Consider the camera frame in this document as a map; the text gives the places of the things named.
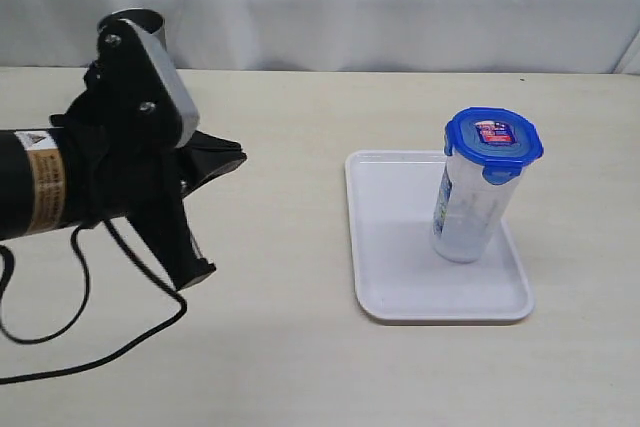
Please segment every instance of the yellow warning label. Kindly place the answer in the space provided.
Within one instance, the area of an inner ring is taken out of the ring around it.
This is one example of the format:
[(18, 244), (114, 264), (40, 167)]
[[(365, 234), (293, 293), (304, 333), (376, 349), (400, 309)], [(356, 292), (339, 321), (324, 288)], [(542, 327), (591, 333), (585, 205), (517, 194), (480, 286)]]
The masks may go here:
[(33, 175), (33, 213), (27, 234), (57, 227), (64, 210), (66, 178), (64, 163), (53, 137), (46, 130), (16, 132)]

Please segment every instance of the black cable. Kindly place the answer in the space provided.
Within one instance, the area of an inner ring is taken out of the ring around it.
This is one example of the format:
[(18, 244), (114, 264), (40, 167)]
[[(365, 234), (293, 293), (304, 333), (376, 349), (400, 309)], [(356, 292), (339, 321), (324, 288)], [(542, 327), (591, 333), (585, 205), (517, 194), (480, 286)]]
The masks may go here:
[[(165, 294), (167, 294), (169, 297), (174, 299), (179, 304), (180, 309), (169, 319), (147, 330), (146, 332), (139, 335), (129, 343), (125, 344), (120, 349), (116, 350), (115, 352), (105, 357), (102, 357), (101, 359), (94, 360), (92, 362), (87, 362), (85, 364), (80, 364), (75, 367), (68, 367), (60, 370), (51, 370), (48, 372), (38, 372), (34, 374), (25, 374), (25, 375), (17, 375), (15, 377), (0, 378), (0, 385), (17, 384), (21, 382), (30, 382), (33, 380), (43, 380), (43, 379), (51, 379), (54, 377), (63, 377), (67, 375), (86, 372), (88, 370), (101, 367), (105, 364), (108, 364), (109, 362), (112, 362), (122, 357), (124, 354), (126, 354), (131, 349), (141, 344), (148, 338), (153, 337), (157, 333), (172, 326), (187, 313), (187, 301), (185, 300), (185, 298), (182, 297), (182, 295), (180, 295), (178, 292), (174, 291), (165, 282), (163, 282), (155, 273), (153, 273), (151, 269), (149, 269), (149, 267), (147, 267), (144, 264), (142, 260), (140, 260), (140, 258), (135, 254), (135, 252), (131, 250), (129, 245), (127, 245), (125, 240), (122, 238), (122, 236), (117, 231), (117, 229), (115, 228), (115, 226), (113, 225), (113, 223), (108, 217), (103, 216), (102, 220), (107, 228), (107, 231), (113, 238), (113, 240), (116, 242), (116, 244), (118, 244), (118, 246), (122, 249), (122, 251), (129, 258), (129, 260), (131, 260), (131, 262), (133, 262), (133, 264), (142, 272), (142, 274), (145, 277), (147, 277), (147, 279), (149, 279), (156, 287), (158, 287)], [(76, 253), (78, 258), (80, 259), (80, 262), (82, 263), (84, 260), (84, 255), (82, 255), (82, 252), (80, 251), (79, 246), (77, 250), (74, 248), (74, 252)], [(3, 272), (2, 278), (0, 278), (0, 299), (1, 299), (1, 295), (4, 292), (4, 289), (6, 289), (7, 284), (11, 278), (11, 274), (13, 273), (13, 269), (15, 267), (15, 257), (13, 256), (13, 253), (11, 252), (11, 250), (9, 250), (7, 247), (3, 245), (0, 245), (0, 256), (2, 257), (5, 263), (5, 267), (4, 267), (5, 270)]]
[(13, 335), (11, 332), (9, 332), (9, 330), (4, 325), (4, 322), (2, 321), (2, 313), (1, 313), (2, 300), (7, 290), (7, 286), (11, 281), (11, 277), (13, 276), (14, 267), (15, 267), (15, 258), (13, 256), (13, 253), (7, 247), (0, 245), (0, 254), (4, 259), (4, 269), (2, 271), (2, 277), (0, 277), (0, 332), (2, 332), (7, 339), (20, 345), (43, 344), (57, 337), (60, 337), (62, 334), (67, 332), (71, 327), (73, 327), (73, 325), (78, 321), (78, 319), (84, 312), (84, 309), (87, 307), (87, 302), (89, 301), (89, 296), (91, 295), (91, 275), (89, 274), (89, 266), (87, 265), (87, 260), (85, 259), (84, 254), (80, 250), (80, 245), (78, 245), (78, 234), (83, 229), (84, 227), (80, 225), (76, 227), (73, 233), (71, 234), (71, 248), (73, 249), (73, 252), (76, 254), (76, 257), (78, 258), (78, 260), (80, 261), (80, 265), (82, 267), (82, 275), (84, 277), (84, 296), (82, 298), (82, 302), (80, 303), (80, 307), (78, 308), (73, 318), (67, 323), (67, 325), (62, 327), (60, 330), (58, 330), (57, 332), (54, 332), (53, 334), (45, 335), (44, 337), (37, 337), (35, 339), (25, 339), (25, 338), (21, 338), (16, 335)]

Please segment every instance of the white curtain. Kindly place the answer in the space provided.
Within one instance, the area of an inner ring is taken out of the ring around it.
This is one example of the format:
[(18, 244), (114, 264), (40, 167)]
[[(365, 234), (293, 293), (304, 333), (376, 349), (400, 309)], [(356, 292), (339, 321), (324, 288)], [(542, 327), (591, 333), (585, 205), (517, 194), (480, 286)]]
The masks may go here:
[(134, 6), (183, 68), (640, 72), (640, 0), (0, 0), (0, 65), (85, 65)]

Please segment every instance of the transparent container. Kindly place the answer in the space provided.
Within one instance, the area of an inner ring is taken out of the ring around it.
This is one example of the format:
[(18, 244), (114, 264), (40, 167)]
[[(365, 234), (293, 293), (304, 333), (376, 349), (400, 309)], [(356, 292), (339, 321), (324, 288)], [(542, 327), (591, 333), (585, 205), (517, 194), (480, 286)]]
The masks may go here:
[(505, 109), (471, 107), (447, 124), (445, 154), (432, 245), (453, 262), (475, 262), (527, 167), (542, 156), (542, 143), (524, 117)]

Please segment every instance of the blue lid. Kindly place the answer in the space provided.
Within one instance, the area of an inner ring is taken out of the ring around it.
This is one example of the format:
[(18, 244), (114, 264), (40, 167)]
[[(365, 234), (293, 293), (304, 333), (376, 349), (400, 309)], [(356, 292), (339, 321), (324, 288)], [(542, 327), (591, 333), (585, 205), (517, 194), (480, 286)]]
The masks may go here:
[(458, 112), (445, 128), (445, 154), (453, 149), (485, 168), (487, 182), (501, 185), (542, 157), (535, 126), (506, 109), (470, 107)]

